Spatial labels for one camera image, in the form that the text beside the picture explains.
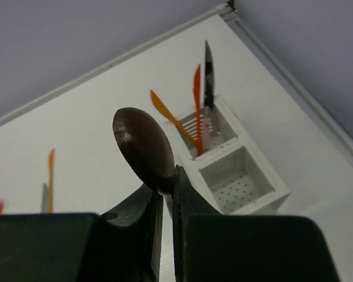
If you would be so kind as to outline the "dark brown wooden spoon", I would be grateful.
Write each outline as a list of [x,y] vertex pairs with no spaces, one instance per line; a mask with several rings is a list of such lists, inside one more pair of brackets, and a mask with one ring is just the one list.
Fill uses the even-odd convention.
[[144,110],[120,108],[114,114],[112,131],[123,157],[140,180],[160,195],[171,195],[174,155],[158,122]]

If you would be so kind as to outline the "orange-red plastic knife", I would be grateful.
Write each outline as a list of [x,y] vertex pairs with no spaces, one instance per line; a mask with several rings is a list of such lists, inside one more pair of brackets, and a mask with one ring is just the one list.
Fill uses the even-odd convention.
[[200,95],[201,95],[201,65],[197,66],[194,75],[194,101],[195,101],[195,114],[197,122],[197,155],[202,155],[202,133],[201,133],[201,107],[200,107]]

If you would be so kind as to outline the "black-handle metal knife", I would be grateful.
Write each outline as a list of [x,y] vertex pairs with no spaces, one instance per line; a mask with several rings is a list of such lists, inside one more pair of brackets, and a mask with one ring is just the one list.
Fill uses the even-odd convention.
[[48,212],[48,185],[46,183],[43,183],[41,213],[47,213],[47,212]]

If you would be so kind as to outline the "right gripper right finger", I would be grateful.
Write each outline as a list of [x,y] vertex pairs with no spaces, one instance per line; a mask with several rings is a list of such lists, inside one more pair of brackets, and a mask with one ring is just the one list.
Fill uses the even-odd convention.
[[173,189],[177,281],[338,281],[325,237],[301,216],[226,216],[177,166]]

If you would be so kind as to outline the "pink-handle metal knife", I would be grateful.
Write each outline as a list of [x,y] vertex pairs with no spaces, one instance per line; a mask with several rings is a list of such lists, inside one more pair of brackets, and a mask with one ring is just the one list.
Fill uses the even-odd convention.
[[209,123],[210,115],[214,108],[214,62],[210,45],[205,40],[205,72],[204,72],[204,110],[203,110],[203,132],[202,145],[203,152],[209,151]]

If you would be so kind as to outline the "yellow-orange plastic knife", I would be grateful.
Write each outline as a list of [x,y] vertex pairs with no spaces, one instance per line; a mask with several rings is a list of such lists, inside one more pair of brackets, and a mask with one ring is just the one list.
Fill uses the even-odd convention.
[[52,149],[48,156],[48,169],[49,169],[49,181],[48,181],[48,206],[47,212],[53,212],[53,202],[54,202],[54,158],[55,149]]

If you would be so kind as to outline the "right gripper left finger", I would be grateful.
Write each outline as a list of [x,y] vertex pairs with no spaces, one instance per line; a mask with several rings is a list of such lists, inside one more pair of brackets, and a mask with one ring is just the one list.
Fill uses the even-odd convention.
[[0,281],[158,281],[162,213],[141,186],[102,215],[0,216]]

